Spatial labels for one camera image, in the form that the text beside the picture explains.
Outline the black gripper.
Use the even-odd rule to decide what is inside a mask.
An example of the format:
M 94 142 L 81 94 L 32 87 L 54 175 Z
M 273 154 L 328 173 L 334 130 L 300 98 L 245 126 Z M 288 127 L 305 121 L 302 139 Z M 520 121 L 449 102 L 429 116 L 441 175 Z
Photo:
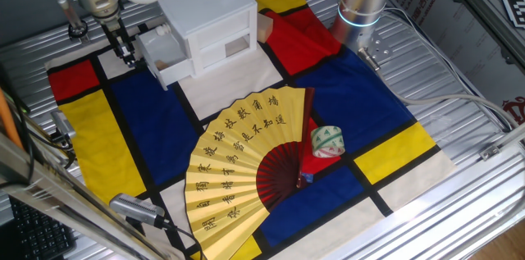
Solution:
M 116 55 L 128 67 L 135 67 L 135 47 L 129 39 L 120 15 L 115 14 L 101 18 L 100 24 L 110 45 L 115 49 Z

